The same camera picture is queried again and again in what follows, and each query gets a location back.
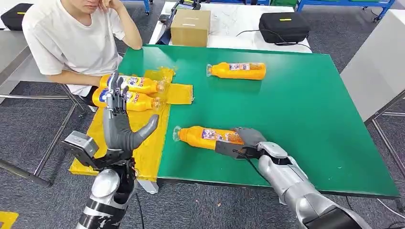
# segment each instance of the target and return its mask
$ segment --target robotic arm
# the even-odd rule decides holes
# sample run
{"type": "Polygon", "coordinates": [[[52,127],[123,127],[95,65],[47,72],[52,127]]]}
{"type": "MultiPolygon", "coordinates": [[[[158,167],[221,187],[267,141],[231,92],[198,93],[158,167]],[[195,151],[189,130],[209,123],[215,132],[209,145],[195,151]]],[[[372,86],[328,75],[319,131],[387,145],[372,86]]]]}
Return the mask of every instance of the robotic arm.
{"type": "Polygon", "coordinates": [[[103,113],[104,138],[108,147],[106,155],[94,158],[97,144],[91,137],[77,131],[62,141],[80,163],[99,171],[76,229],[119,227],[137,188],[132,151],[158,126],[159,116],[154,114],[144,127],[132,132],[126,111],[128,87],[122,90],[122,81],[118,72],[114,72],[103,113]]]}
{"type": "Polygon", "coordinates": [[[236,131],[245,142],[243,153],[239,152],[240,146],[233,148],[220,141],[215,151],[235,158],[258,158],[259,172],[274,188],[280,203],[296,215],[301,229],[371,229],[354,211],[318,192],[294,158],[279,145],[266,141],[254,129],[236,131]]]}

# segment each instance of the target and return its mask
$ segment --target black case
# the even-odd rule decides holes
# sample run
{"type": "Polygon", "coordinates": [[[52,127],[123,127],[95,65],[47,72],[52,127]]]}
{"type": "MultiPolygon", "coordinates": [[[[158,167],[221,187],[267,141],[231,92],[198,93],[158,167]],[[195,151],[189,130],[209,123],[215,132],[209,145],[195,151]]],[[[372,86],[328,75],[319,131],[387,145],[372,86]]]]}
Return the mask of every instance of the black case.
{"type": "Polygon", "coordinates": [[[22,31],[22,19],[25,12],[32,6],[28,3],[20,3],[1,16],[1,20],[9,30],[22,31]]]}
{"type": "Polygon", "coordinates": [[[297,12],[264,13],[260,17],[259,29],[267,43],[301,42],[310,31],[307,21],[297,12]]]}

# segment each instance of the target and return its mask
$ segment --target robot finger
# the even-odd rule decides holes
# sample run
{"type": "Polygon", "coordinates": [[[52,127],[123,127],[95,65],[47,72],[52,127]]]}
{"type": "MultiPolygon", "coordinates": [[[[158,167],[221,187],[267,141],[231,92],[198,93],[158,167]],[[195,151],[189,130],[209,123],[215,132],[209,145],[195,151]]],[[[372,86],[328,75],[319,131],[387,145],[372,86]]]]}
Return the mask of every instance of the robot finger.
{"type": "Polygon", "coordinates": [[[108,110],[113,110],[114,109],[114,104],[113,104],[113,96],[112,96],[111,92],[108,92],[106,94],[106,97],[107,97],[107,99],[106,99],[107,109],[108,110]]]}
{"type": "Polygon", "coordinates": [[[122,94],[121,94],[121,84],[124,81],[124,79],[122,79],[122,77],[118,78],[117,81],[117,88],[116,88],[116,92],[117,92],[117,109],[122,108],[122,94]]]}
{"type": "Polygon", "coordinates": [[[115,109],[117,107],[117,93],[116,93],[116,89],[117,89],[117,80],[118,80],[118,71],[115,71],[111,74],[110,77],[111,81],[110,84],[108,86],[108,91],[109,93],[111,93],[112,95],[112,109],[115,109]]]}
{"type": "Polygon", "coordinates": [[[127,110],[127,92],[129,90],[128,86],[125,86],[122,90],[122,110],[125,112],[127,110]]]}

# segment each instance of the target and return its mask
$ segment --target cable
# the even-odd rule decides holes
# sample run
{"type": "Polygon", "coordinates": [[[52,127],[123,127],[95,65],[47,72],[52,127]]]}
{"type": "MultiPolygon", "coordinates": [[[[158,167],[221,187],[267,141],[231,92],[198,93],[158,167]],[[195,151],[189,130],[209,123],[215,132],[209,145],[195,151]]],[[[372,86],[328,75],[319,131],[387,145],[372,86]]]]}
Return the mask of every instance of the cable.
{"type": "Polygon", "coordinates": [[[250,165],[253,167],[253,169],[255,169],[255,171],[257,172],[257,174],[259,174],[265,181],[266,178],[259,172],[259,170],[257,170],[256,166],[253,165],[252,161],[243,153],[241,153],[239,150],[234,149],[233,152],[235,153],[239,153],[239,155],[243,156],[244,158],[246,158],[246,160],[250,163],[250,165]]]}
{"type": "Polygon", "coordinates": [[[397,221],[397,222],[394,222],[394,223],[390,224],[386,229],[391,229],[393,225],[398,224],[398,223],[404,223],[405,224],[405,222],[397,221]]]}
{"type": "Polygon", "coordinates": [[[277,44],[277,43],[275,43],[275,45],[283,46],[283,45],[296,45],[296,44],[297,44],[297,45],[305,46],[305,47],[307,47],[309,50],[311,50],[311,52],[314,52],[314,51],[312,50],[312,48],[310,48],[310,47],[307,46],[307,45],[300,44],[300,43],[288,43],[286,40],[284,40],[284,39],[280,36],[280,34],[274,32],[274,31],[271,31],[271,30],[245,30],[245,31],[242,31],[242,32],[238,33],[238,35],[236,35],[236,36],[239,36],[240,34],[242,34],[242,33],[244,33],[244,32],[256,32],[256,31],[268,31],[268,32],[270,32],[270,33],[272,33],[272,34],[274,34],[274,35],[277,35],[277,37],[279,37],[280,40],[282,40],[282,41],[284,42],[284,43],[282,43],[282,44],[277,44]]]}
{"type": "Polygon", "coordinates": [[[378,202],[380,202],[382,205],[384,205],[384,207],[385,207],[386,209],[390,210],[390,212],[392,212],[392,213],[396,214],[397,216],[399,216],[399,217],[405,219],[405,216],[403,216],[403,215],[399,214],[398,212],[392,210],[390,207],[388,207],[387,205],[385,205],[385,203],[383,203],[380,199],[377,199],[377,200],[378,200],[378,202]]]}
{"type": "Polygon", "coordinates": [[[374,14],[375,16],[378,16],[378,14],[374,13],[372,9],[371,9],[371,13],[374,14]]]}
{"type": "Polygon", "coordinates": [[[139,212],[140,212],[140,221],[142,222],[142,229],[145,229],[145,225],[143,224],[142,208],[140,207],[140,201],[139,201],[138,193],[135,192],[135,196],[136,196],[137,202],[138,202],[138,207],[139,207],[139,212]]]}
{"type": "Polygon", "coordinates": [[[352,208],[352,206],[350,205],[350,202],[349,202],[349,198],[347,196],[345,196],[345,197],[346,197],[347,205],[349,205],[350,210],[353,211],[353,208],[352,208]]]}

